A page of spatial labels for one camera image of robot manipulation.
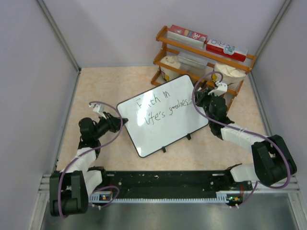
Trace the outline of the white whiteboard black frame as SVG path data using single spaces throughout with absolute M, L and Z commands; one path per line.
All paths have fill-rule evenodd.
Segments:
M 145 91 L 117 105 L 128 135 L 141 158 L 187 137 L 209 121 L 194 108 L 189 75 Z

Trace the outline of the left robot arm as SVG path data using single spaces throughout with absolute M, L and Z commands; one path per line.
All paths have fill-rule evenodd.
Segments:
M 99 139 L 108 131 L 117 133 L 128 122 L 127 118 L 114 117 L 104 112 L 99 122 L 89 117 L 79 121 L 80 141 L 77 153 L 62 171 L 49 178 L 49 210 L 53 217 L 83 214 L 94 192 L 116 189 L 109 185 L 104 167 L 91 167 L 102 147 Z

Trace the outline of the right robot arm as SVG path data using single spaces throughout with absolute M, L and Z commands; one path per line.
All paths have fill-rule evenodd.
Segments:
M 195 109 L 209 121 L 211 133 L 221 140 L 234 143 L 252 154 L 251 164 L 230 167 L 224 184 L 234 190 L 242 181 L 259 181 L 273 188 L 273 184 L 297 172 L 297 165 L 284 139 L 279 135 L 270 137 L 241 128 L 227 116 L 225 99 L 210 93 L 209 89 L 194 91 L 192 102 Z

